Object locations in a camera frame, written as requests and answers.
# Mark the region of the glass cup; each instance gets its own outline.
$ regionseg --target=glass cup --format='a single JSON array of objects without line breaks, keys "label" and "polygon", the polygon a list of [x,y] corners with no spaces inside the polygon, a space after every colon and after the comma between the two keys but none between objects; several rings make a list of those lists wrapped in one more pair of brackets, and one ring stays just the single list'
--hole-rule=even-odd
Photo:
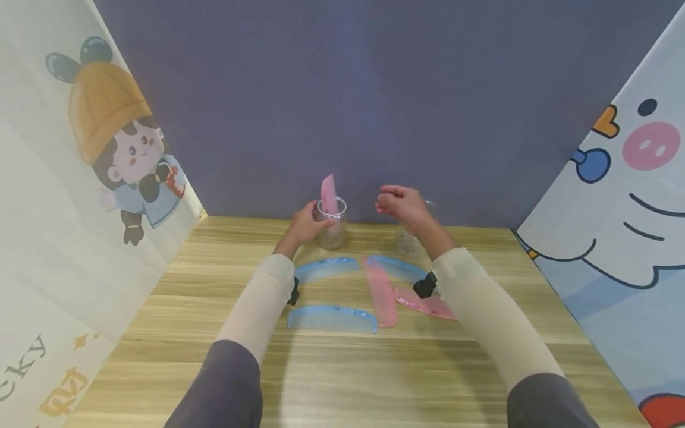
[{"label": "glass cup", "polygon": [[338,221],[328,229],[320,231],[316,236],[316,241],[325,250],[337,250],[345,245],[347,239],[347,215],[345,214],[347,212],[347,204],[341,197],[336,199],[338,200],[338,212],[336,214],[325,213],[321,207],[320,199],[316,203],[316,212],[314,213],[316,221],[323,221],[329,218]]},{"label": "glass cup", "polygon": [[[430,215],[437,220],[438,206],[430,199],[425,199],[424,201]],[[423,251],[423,247],[416,236],[407,232],[407,229],[405,229],[402,224],[400,224],[398,228],[399,232],[397,235],[397,250],[400,252],[400,254],[411,256],[417,255]]]}]

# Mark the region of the cartoon poster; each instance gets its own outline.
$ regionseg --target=cartoon poster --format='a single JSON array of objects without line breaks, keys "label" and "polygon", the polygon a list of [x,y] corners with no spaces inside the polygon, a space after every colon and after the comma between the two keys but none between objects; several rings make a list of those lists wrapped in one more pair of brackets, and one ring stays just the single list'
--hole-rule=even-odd
[{"label": "cartoon poster", "polygon": [[0,23],[0,425],[58,428],[201,205],[91,1]]},{"label": "cartoon poster", "polygon": [[152,228],[160,226],[183,197],[186,177],[133,76],[112,57],[105,40],[90,37],[80,63],[50,53],[45,64],[73,85],[68,114],[81,157],[102,183],[103,207],[121,211],[123,242],[137,245],[145,236],[143,216]]},{"label": "cartoon poster", "polygon": [[654,428],[685,427],[685,18],[516,234]]}]

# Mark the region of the wood grain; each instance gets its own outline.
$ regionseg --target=wood grain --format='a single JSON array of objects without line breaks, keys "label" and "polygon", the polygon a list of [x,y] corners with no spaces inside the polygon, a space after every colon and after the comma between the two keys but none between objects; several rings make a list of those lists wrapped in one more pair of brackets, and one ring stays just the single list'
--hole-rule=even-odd
[{"label": "wood grain", "polygon": [[[161,427],[254,268],[287,225],[203,217],[67,427]],[[349,224],[348,230],[349,244],[341,250],[310,244],[295,264],[339,255],[399,257],[395,226]],[[511,231],[450,230],[523,308],[600,426],[648,426]],[[427,258],[406,260],[429,267]],[[303,285],[298,306],[318,303],[372,310],[364,273]],[[459,322],[398,306],[397,326],[368,336],[288,330],[289,311],[262,367],[263,427],[506,426],[503,384]]]}]

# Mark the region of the right hand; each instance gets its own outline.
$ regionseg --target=right hand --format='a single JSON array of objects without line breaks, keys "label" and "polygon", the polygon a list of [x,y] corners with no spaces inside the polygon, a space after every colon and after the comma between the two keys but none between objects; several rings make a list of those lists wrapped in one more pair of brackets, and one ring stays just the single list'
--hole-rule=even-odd
[{"label": "right hand", "polygon": [[416,236],[422,226],[435,220],[418,190],[402,186],[382,186],[376,211],[396,218],[410,234]]}]

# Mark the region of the beige arm sleeve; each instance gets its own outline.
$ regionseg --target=beige arm sleeve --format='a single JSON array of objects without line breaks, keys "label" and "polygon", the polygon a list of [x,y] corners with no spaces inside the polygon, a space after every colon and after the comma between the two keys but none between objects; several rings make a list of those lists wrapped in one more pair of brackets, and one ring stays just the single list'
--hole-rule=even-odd
[{"label": "beige arm sleeve", "polygon": [[261,366],[266,347],[295,285],[295,265],[284,255],[272,254],[257,267],[240,294],[216,340],[233,340]]},{"label": "beige arm sleeve", "polygon": [[564,376],[521,308],[465,248],[435,259],[433,273],[440,297],[490,354],[508,391],[536,373]]}]

